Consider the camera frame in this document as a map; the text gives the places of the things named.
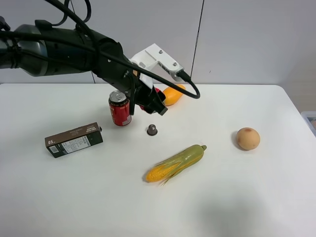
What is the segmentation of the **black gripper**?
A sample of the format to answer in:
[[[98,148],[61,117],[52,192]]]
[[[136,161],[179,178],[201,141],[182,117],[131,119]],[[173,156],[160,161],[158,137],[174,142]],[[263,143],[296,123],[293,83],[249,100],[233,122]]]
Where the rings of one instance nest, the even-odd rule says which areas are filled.
[[[129,60],[124,56],[122,46],[113,39],[100,39],[98,45],[101,53],[107,53],[119,60],[128,63]],[[153,89],[149,89],[139,77],[133,73],[133,69],[116,63],[111,59],[100,56],[95,66],[95,75],[107,83],[111,84],[117,90],[125,93],[127,97],[131,97],[134,92],[134,102],[137,105],[148,105],[149,93]],[[168,108],[163,103],[165,95],[160,92],[156,94],[149,103],[149,107],[154,109],[159,115],[164,115]]]

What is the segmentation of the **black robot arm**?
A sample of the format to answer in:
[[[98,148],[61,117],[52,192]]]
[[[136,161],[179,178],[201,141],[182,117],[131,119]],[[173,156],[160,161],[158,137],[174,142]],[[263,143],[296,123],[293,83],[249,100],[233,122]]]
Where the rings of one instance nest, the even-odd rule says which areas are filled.
[[[2,69],[22,69],[34,77],[78,74],[92,71],[130,99],[132,105],[139,105],[148,114],[163,115],[167,107],[165,97],[156,92],[153,85],[143,79],[143,75],[132,69],[131,62],[124,55],[120,43],[96,31],[101,53],[107,53],[121,61],[119,64],[101,56],[98,61],[92,52],[63,44],[61,42],[26,40],[20,37],[0,39],[0,67]]]

